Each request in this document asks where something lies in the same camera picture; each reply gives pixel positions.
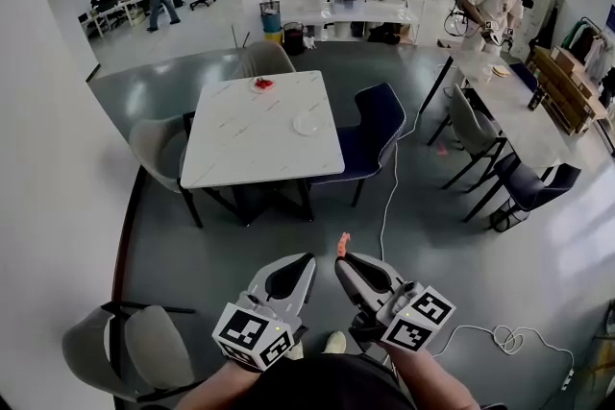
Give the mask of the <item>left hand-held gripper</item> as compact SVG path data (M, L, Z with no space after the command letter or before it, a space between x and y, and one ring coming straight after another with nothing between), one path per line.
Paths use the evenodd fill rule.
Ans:
M313 253L295 253L262 267L248 291L226 304L213 330L223 355L263 373L292 350L307 331L300 313L316 267Z

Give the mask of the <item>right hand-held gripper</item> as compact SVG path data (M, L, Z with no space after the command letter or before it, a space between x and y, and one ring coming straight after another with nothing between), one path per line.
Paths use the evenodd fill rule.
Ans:
M405 282L393 267L373 256L347 253L336 259L334 270L359 308L349 332L363 351L382 343L418 352L455 313L455 305L433 287Z

